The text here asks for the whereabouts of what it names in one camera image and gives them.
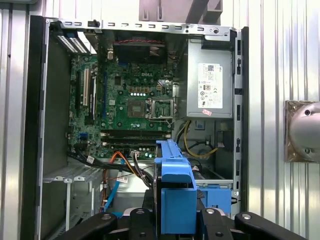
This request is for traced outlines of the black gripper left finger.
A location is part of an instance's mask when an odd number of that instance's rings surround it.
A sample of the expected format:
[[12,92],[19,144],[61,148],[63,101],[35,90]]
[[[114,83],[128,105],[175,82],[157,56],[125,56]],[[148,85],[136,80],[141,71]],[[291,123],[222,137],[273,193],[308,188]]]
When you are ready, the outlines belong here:
[[121,217],[100,212],[58,236],[57,240],[155,240],[153,191],[144,193],[142,207],[128,208]]

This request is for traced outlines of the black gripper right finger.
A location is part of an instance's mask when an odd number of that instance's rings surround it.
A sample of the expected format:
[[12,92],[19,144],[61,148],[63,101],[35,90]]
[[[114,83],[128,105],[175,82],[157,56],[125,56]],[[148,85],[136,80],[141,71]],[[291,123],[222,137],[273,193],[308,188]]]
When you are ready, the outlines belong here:
[[253,212],[240,212],[234,219],[214,207],[206,208],[205,196],[197,192],[197,240],[303,240],[304,237]]

